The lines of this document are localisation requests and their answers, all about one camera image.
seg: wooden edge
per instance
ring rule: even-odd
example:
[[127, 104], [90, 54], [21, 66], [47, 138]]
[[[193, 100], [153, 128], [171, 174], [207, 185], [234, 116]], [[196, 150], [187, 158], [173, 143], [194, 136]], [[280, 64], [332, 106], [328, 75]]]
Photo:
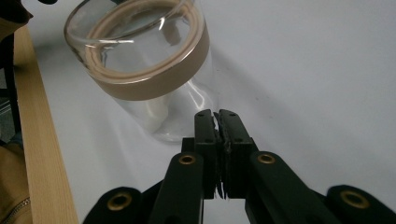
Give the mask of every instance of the wooden edge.
[[15, 33], [15, 80], [34, 223], [78, 223], [35, 51], [26, 26]]

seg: zipper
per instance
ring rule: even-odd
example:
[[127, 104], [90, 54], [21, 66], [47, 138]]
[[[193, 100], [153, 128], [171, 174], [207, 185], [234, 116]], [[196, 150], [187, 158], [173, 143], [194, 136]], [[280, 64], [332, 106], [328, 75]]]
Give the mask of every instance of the zipper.
[[30, 204], [30, 197], [26, 198], [25, 200], [21, 201], [20, 203], [18, 203], [14, 209], [12, 209], [12, 211], [8, 214], [8, 216], [1, 222], [1, 224], [8, 224], [9, 221], [15, 217], [15, 215], [18, 214], [19, 211], [22, 210], [22, 208], [24, 208], [25, 206]]

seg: table surface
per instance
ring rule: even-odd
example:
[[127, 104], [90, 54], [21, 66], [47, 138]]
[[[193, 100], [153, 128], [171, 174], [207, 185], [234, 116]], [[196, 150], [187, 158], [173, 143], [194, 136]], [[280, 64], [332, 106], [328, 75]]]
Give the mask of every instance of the table surface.
[[[201, 2], [220, 107], [240, 115], [259, 149], [281, 156], [311, 189], [347, 184], [396, 210], [396, 2]], [[55, 142], [27, 152], [37, 223], [82, 222], [108, 190], [163, 179], [180, 151], [146, 135], [67, 47], [64, 22], [78, 3], [24, 2], [35, 15], [29, 30], [49, 103], [41, 116], [52, 117], [56, 133], [38, 126], [26, 137]], [[34, 147], [55, 149], [35, 155]], [[57, 200], [62, 209], [45, 206]], [[204, 221], [248, 223], [244, 202], [205, 202]]]

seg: clear glass container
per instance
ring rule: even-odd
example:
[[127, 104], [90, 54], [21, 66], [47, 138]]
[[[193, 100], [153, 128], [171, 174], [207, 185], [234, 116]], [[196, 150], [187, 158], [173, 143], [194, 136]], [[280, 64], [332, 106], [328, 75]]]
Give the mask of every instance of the clear glass container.
[[194, 114], [217, 110], [196, 0], [84, 1], [64, 36], [92, 79], [158, 139], [193, 136]]

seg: white table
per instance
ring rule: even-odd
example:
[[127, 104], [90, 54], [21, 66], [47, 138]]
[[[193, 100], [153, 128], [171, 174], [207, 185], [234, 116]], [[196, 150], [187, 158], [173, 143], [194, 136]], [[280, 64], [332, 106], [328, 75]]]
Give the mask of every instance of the white table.
[[[163, 179], [180, 145], [153, 140], [66, 46], [77, 0], [44, 6], [29, 29], [79, 222], [120, 186]], [[396, 2], [202, 0], [220, 107], [260, 150], [320, 193], [348, 184], [396, 210]], [[248, 223], [244, 202], [205, 202], [205, 223]]]

